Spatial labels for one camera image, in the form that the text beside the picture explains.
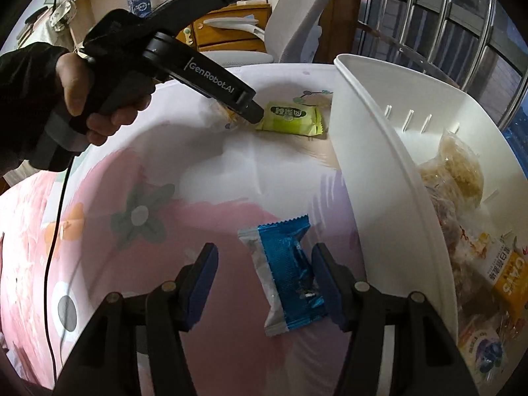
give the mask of pink bedding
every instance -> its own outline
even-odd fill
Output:
[[[266,78],[251,67],[237,74],[257,90],[261,85],[257,98],[264,101],[303,94],[320,101],[305,92],[327,92],[333,67],[294,67],[289,73],[271,68]],[[298,78],[303,82],[281,89]],[[329,97],[322,103],[329,107]],[[269,305],[237,237],[239,229],[308,213],[313,227],[306,250],[324,241],[338,261],[364,275],[329,140],[320,140],[319,150],[308,139],[294,145],[297,140],[273,133],[230,132],[215,111],[190,89],[165,85],[135,125],[78,158],[49,274],[49,329],[59,370],[108,292],[151,291],[213,242],[220,253],[216,279],[202,320],[182,335],[198,393],[330,395],[349,336],[327,318],[266,337]],[[35,380],[48,387],[43,275],[61,185],[61,175],[41,172],[0,197],[3,331]],[[139,357],[143,394],[152,394],[147,363]]]

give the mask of black sleeve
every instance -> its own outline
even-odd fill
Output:
[[[67,52],[34,43],[0,56],[0,176],[27,159],[61,99],[55,65]]]

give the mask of silver rivet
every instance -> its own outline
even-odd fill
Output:
[[[174,289],[176,289],[176,283],[173,281],[166,281],[162,284],[163,292],[172,292]]]
[[[109,293],[107,296],[106,296],[106,301],[109,303],[109,304],[114,304],[116,303],[119,299],[120,299],[120,294],[118,292],[112,292],[112,293]]]
[[[411,293],[411,299],[417,304],[423,304],[426,300],[426,297],[423,295],[423,293],[413,292]]]
[[[354,284],[354,287],[358,292],[368,292],[370,289],[370,284],[368,284],[366,281],[358,281],[356,284]]]

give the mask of human hand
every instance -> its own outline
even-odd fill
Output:
[[[92,85],[90,68],[79,55],[68,53],[57,60],[55,71],[64,89],[64,101],[68,111],[72,116],[80,115]],[[96,146],[104,144],[121,125],[134,122],[138,111],[149,106],[150,98],[151,96],[147,95],[132,105],[117,109],[111,116],[92,113],[86,120],[88,141]]]

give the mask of white plastic basket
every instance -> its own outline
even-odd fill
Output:
[[[528,245],[528,181],[508,143],[469,95],[383,61],[339,55],[329,134],[354,209],[369,282],[406,296],[424,292],[457,338],[451,266],[434,208],[416,171],[433,158],[444,129],[479,157],[483,203],[501,233]],[[496,394],[528,347],[508,347],[509,362],[486,389]]]

